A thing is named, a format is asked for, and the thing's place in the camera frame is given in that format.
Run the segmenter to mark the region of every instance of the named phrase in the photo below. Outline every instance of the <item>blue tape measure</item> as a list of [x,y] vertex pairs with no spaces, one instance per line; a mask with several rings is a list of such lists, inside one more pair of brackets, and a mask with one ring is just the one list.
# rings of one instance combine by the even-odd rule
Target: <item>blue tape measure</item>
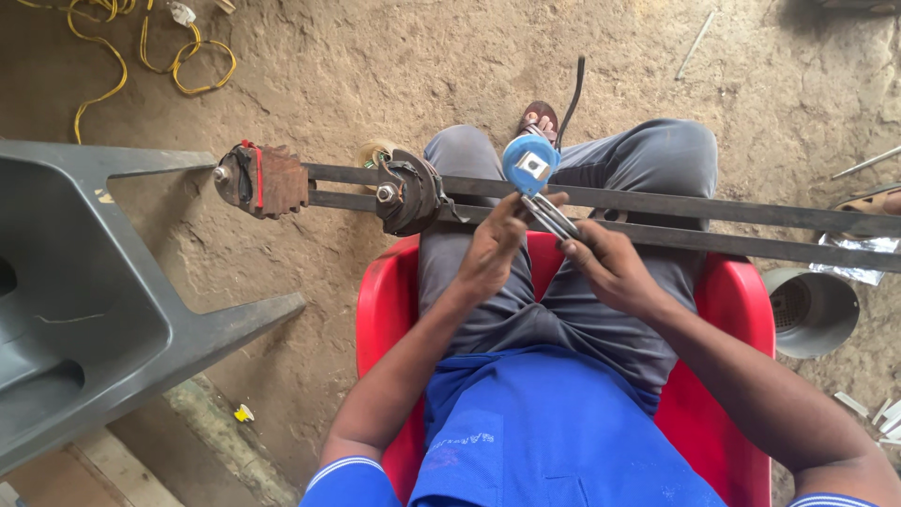
[[504,178],[524,196],[535,195],[548,184],[560,165],[560,154],[538,134],[521,135],[504,148],[501,168]]

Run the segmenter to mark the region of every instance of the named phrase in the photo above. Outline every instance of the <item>concrete floor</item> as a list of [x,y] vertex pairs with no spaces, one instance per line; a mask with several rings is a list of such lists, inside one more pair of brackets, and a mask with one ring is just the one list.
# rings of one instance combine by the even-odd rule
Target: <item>concrete floor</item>
[[[346,163],[370,137],[414,149],[452,124],[474,124],[498,149],[534,98],[560,111],[569,69],[588,57],[569,143],[615,134],[658,116],[706,124],[720,148],[718,198],[827,207],[837,198],[901,178],[898,160],[837,181],[829,176],[901,138],[895,17],[820,13],[806,0],[372,0],[236,2],[225,16],[187,0],[204,37],[227,42],[239,61],[223,89],[183,97],[137,58],[141,13],[80,23],[102,33],[129,65],[116,96],[82,118],[85,143],[222,154],[242,138],[287,144],[301,160]],[[673,76],[712,9],[710,31]],[[150,59],[188,41],[157,7]],[[0,135],[70,143],[77,105],[118,79],[117,62],[76,39],[61,13],[0,4]],[[222,55],[198,54],[189,86],[213,82]],[[300,290],[305,313],[207,371],[253,423],[298,486],[316,468],[329,420],[356,379],[354,307],[367,264],[393,242],[372,215],[309,208],[258,221],[226,206],[207,174],[111,183],[116,201],[186,303],[197,311]],[[714,224],[720,231],[808,240],[774,227]],[[781,263],[758,262],[761,270]],[[892,372],[901,278],[855,285],[860,323],[819,360],[782,358],[829,394],[871,408],[898,397]],[[897,461],[897,452],[892,451]],[[774,473],[774,497],[791,495]]]

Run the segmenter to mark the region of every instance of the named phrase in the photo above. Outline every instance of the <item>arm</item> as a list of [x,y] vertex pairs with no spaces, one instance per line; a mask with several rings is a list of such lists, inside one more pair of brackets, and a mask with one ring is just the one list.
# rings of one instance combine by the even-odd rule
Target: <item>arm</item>
[[735,425],[795,477],[796,496],[839,493],[901,503],[901,482],[882,450],[841,407],[786,367],[682,307],[657,285],[628,237],[593,221],[587,244],[560,247],[598,299],[640,318],[676,351]]
[[[565,193],[550,196],[557,205]],[[457,327],[497,294],[525,235],[519,194],[504,198],[473,234],[457,277],[431,310],[353,386],[329,430],[319,464],[345,456],[380,460],[404,426]]]

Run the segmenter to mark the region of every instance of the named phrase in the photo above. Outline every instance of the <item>bolt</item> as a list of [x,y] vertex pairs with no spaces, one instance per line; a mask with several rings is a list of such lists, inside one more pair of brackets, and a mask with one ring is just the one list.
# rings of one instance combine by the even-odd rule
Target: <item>bolt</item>
[[222,166],[219,166],[213,169],[213,180],[216,183],[228,183],[228,180],[232,177],[232,173]]
[[394,183],[382,183],[376,189],[376,199],[382,204],[394,204],[397,201],[397,186]]

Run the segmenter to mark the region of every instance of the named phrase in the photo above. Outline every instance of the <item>hand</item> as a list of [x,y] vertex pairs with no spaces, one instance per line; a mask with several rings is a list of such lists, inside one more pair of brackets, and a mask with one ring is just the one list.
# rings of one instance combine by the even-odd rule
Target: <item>hand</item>
[[579,220],[576,227],[585,243],[567,240],[560,250],[588,277],[599,301],[642,320],[676,302],[651,277],[628,236],[594,220]]
[[[501,200],[472,235],[452,286],[473,304],[497,294],[510,277],[510,264],[523,241],[526,224],[533,219],[521,196],[515,192]],[[546,197],[557,207],[569,200],[566,192]]]

